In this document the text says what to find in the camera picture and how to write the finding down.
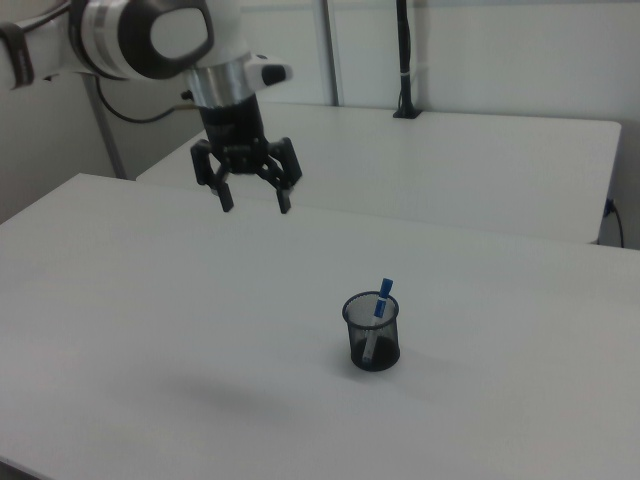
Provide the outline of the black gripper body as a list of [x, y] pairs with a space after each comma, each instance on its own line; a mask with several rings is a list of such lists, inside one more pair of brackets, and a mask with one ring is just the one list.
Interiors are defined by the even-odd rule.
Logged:
[[253, 175], [266, 156], [264, 126], [256, 95], [234, 105], [198, 108], [213, 157], [234, 175]]

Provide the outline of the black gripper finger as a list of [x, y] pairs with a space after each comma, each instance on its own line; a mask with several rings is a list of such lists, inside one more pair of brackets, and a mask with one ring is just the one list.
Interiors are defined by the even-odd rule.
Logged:
[[302, 178], [294, 146], [288, 137], [284, 137], [267, 142], [263, 150], [257, 174], [275, 189], [280, 212], [286, 214], [291, 209], [290, 196]]
[[234, 207], [233, 198], [227, 184], [229, 170], [221, 163], [214, 171], [210, 159], [213, 157], [212, 146], [208, 140], [199, 140], [190, 149], [196, 181], [201, 186], [208, 186], [218, 197], [222, 210], [229, 212]]

